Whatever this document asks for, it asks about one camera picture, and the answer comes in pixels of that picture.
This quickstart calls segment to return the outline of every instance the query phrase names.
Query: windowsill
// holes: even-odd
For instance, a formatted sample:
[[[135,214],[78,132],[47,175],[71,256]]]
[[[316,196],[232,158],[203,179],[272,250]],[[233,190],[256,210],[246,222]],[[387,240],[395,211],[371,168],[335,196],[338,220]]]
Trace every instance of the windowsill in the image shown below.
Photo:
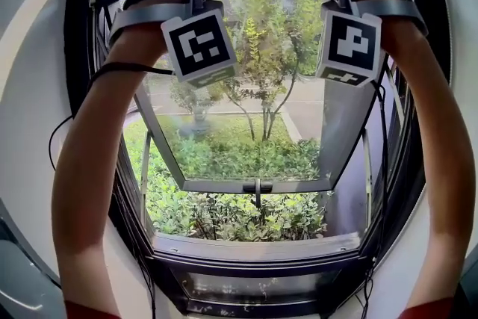
[[[337,255],[360,246],[357,232],[330,238],[283,242],[213,241],[178,235],[156,234],[152,240],[155,250],[213,261],[299,261],[324,255]]]

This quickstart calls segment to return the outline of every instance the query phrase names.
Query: hand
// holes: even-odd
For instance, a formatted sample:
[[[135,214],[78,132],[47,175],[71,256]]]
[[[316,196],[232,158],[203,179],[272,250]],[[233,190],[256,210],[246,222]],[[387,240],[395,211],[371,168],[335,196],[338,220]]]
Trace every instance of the hand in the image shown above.
[[[129,10],[153,4],[182,3],[184,0],[143,0]],[[138,63],[154,66],[156,60],[166,53],[163,31],[159,22],[133,25],[123,30],[115,42],[105,64],[110,62]]]
[[[417,44],[426,42],[425,37],[409,19],[387,16],[382,20],[382,48],[395,61],[406,61],[407,57],[413,55]]]

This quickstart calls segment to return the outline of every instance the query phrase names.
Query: red sleeve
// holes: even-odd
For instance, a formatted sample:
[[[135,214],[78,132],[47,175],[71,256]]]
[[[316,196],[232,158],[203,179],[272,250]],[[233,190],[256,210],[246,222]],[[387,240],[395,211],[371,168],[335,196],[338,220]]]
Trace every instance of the red sleeve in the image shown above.
[[[448,319],[452,304],[453,298],[447,298],[411,307],[405,310],[398,319]]]
[[[68,319],[121,319],[116,315],[106,314],[68,301],[65,301],[65,307]]]

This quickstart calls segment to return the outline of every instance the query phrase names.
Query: wearable device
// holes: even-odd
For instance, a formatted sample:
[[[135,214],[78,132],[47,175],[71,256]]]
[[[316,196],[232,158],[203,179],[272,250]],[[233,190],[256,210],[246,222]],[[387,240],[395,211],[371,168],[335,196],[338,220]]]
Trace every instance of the wearable device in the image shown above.
[[[125,0],[111,26],[112,46],[124,28],[160,22],[174,73],[179,82],[200,88],[232,77],[237,58],[223,21],[221,1],[180,0],[134,8],[144,0]]]
[[[413,0],[331,0],[323,3],[321,14],[324,31],[316,76],[356,87],[379,75],[381,16],[408,18],[428,34]]]

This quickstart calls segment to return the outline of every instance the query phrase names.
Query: window latch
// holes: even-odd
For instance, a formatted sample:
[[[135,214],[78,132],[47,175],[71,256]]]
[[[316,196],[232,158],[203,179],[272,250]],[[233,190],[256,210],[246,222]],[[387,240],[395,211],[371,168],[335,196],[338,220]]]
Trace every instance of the window latch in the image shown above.
[[[254,182],[245,182],[243,185],[243,192],[255,194],[255,207],[261,208],[261,194],[272,192],[272,182],[261,182],[256,179]]]

